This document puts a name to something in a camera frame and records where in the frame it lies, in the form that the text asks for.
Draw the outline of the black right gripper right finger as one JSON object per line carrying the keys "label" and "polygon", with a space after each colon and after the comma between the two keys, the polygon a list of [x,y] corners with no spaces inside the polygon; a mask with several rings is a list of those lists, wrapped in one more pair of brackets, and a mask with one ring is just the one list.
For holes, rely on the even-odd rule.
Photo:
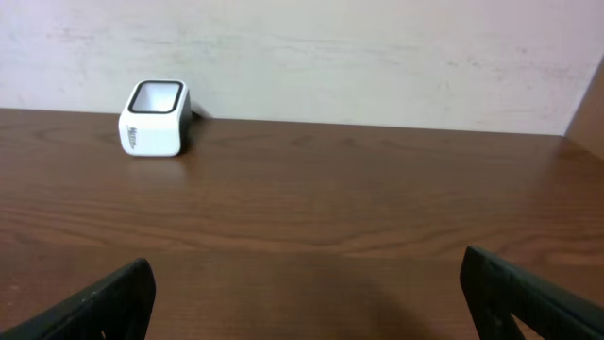
{"label": "black right gripper right finger", "polygon": [[481,339],[602,339],[603,309],[480,247],[465,250],[460,283]]}

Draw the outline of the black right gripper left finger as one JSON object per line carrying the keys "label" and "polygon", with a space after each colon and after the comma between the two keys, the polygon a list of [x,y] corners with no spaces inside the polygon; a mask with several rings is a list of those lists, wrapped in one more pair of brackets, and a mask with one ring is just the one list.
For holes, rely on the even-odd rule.
{"label": "black right gripper left finger", "polygon": [[144,339],[156,296],[152,268],[138,259],[1,333],[4,340]]}

